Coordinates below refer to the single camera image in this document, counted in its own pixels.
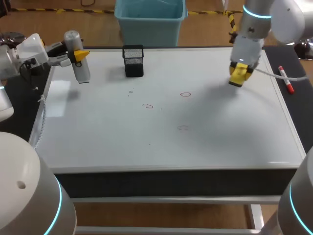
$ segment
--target whiteboard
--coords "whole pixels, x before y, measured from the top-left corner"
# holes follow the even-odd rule
[[[229,85],[231,49],[145,50],[140,78],[125,77],[121,50],[94,50],[88,84],[52,68],[39,155],[54,173],[298,167],[305,152],[275,79]],[[264,51],[258,68],[272,72]]]

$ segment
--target red ink mark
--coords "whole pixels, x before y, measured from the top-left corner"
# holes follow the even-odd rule
[[[153,109],[153,106],[150,104],[143,104],[142,106],[147,108],[147,109]]]
[[[179,126],[177,129],[181,131],[188,131],[188,126]]]
[[[191,96],[191,93],[190,92],[183,92],[183,93],[180,93],[180,95],[182,97],[188,97],[188,96]]]

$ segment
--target plastic storage bin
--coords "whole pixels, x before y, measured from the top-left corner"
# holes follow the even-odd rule
[[[185,0],[116,0],[115,4],[125,45],[175,47],[187,15]]]

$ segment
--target blue light ring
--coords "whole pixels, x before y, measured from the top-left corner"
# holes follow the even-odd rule
[[[243,5],[243,9],[244,9],[244,11],[247,12],[249,15],[254,16],[254,17],[257,17],[257,18],[261,18],[261,19],[270,19],[270,18],[272,18],[272,16],[263,16],[263,15],[254,14],[254,13],[252,13],[251,11],[248,11],[248,10],[246,9],[245,5]]]
[[[56,181],[58,182],[59,185],[59,191],[60,191],[60,199],[59,199],[59,206],[58,206],[58,210],[54,216],[54,219],[52,221],[52,223],[50,224],[49,228],[47,229],[47,231],[44,233],[44,235],[48,235],[48,233],[51,231],[53,225],[55,224],[55,222],[57,221],[57,218],[59,216],[60,210],[61,210],[61,204],[62,204],[62,190],[61,190],[61,185],[59,183],[59,181],[57,180],[57,178],[55,178]]]
[[[311,230],[303,223],[302,219],[300,218],[300,216],[298,215],[297,211],[295,210],[295,207],[293,205],[293,201],[292,201],[292,196],[291,196],[291,183],[290,183],[290,187],[289,187],[289,198],[290,198],[290,204],[293,210],[293,213],[295,214],[295,217],[297,217],[299,223],[302,225],[302,227],[310,234],[313,235],[313,233],[311,232]]]

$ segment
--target red marker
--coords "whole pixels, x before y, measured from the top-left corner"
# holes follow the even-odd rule
[[[284,69],[283,69],[282,66],[279,66],[278,69],[279,69],[280,74],[281,74],[283,77],[287,77],[286,72],[284,71]],[[287,86],[288,92],[289,92],[290,94],[293,94],[293,93],[294,93],[294,89],[293,89],[293,87],[292,87],[290,81],[289,81],[288,79],[284,79],[284,81],[285,81],[285,84],[286,84],[286,86]]]

